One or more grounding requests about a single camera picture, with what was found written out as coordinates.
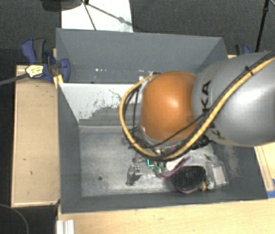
orange object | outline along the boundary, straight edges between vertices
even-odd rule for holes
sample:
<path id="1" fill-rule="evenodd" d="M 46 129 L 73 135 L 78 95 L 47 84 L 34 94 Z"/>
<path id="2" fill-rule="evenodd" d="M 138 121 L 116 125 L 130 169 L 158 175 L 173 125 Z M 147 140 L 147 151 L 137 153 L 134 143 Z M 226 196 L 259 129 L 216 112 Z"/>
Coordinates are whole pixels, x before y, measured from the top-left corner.
<path id="1" fill-rule="evenodd" d="M 193 74 L 173 71 L 154 78 L 146 85 L 140 125 L 147 137 L 164 141 L 195 120 L 191 103 L 195 81 Z M 196 124 L 193 124 L 169 141 L 184 139 L 195 128 Z"/>

black floor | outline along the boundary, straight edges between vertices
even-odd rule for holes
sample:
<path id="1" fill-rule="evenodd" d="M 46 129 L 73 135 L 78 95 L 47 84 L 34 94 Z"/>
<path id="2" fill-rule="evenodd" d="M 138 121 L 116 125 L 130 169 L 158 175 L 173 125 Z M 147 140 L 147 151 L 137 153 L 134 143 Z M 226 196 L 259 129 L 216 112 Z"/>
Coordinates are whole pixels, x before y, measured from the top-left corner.
<path id="1" fill-rule="evenodd" d="M 255 49 L 264 0 L 130 0 L 135 31 L 223 37 L 229 54 L 236 43 Z M 53 0 L 0 0 L 0 80 L 13 77 L 26 63 L 20 45 L 27 38 L 46 39 L 55 47 L 60 4 Z M 275 49 L 275 8 L 270 4 L 261 51 Z M 13 85 L 0 87 L 0 204 L 9 205 L 13 144 Z M 54 232 L 55 208 L 20 211 L 29 233 Z M 0 206 L 0 233 L 26 233 L 20 215 Z"/>

gray box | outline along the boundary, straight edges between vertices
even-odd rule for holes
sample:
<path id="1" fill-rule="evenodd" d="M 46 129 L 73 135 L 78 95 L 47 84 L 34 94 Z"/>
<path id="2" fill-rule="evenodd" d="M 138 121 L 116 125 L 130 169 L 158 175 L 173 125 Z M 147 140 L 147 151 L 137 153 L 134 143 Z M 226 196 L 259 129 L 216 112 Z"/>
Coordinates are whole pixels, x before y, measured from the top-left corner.
<path id="1" fill-rule="evenodd" d="M 220 190 L 178 193 L 146 165 L 133 187 L 125 185 L 135 155 L 118 121 L 125 91 L 150 71 L 197 73 L 226 59 L 223 39 L 63 29 L 56 37 L 58 58 L 72 69 L 58 89 L 62 213 L 267 198 L 254 149 L 216 144 L 206 148 L 224 162 L 230 181 Z"/>

purple wire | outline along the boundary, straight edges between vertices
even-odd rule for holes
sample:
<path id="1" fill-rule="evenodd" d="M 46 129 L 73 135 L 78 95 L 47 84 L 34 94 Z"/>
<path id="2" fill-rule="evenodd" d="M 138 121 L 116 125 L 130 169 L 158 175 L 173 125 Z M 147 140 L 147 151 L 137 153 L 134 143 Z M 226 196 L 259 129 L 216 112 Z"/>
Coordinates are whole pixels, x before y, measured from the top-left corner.
<path id="1" fill-rule="evenodd" d="M 191 157 L 188 156 L 186 159 L 184 159 L 180 163 L 180 165 L 177 168 L 173 169 L 172 171 L 166 171 L 164 174 L 159 173 L 159 174 L 157 174 L 157 176 L 160 178 L 170 178 L 173 174 L 175 174 L 178 170 L 180 170 L 190 158 Z"/>

